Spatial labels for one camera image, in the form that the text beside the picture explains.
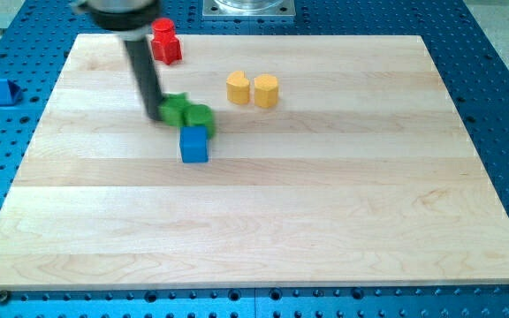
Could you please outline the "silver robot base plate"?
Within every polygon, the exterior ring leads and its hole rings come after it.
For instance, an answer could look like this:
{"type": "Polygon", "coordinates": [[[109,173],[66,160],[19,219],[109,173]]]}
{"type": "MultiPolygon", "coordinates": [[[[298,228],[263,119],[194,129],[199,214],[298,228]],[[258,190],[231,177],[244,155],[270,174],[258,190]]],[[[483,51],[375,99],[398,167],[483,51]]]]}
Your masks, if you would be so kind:
{"type": "Polygon", "coordinates": [[[203,0],[203,17],[291,17],[294,0],[203,0]]]}

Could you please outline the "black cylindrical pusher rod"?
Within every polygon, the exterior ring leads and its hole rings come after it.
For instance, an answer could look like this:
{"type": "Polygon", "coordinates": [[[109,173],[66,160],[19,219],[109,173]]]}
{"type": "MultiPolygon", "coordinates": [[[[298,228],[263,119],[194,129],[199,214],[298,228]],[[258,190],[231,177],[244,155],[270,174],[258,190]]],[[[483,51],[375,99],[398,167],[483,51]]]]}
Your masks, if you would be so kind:
{"type": "Polygon", "coordinates": [[[128,31],[123,36],[123,42],[146,114],[151,120],[161,121],[159,107],[163,102],[163,90],[151,55],[147,34],[148,28],[142,26],[136,30],[128,31]]]}

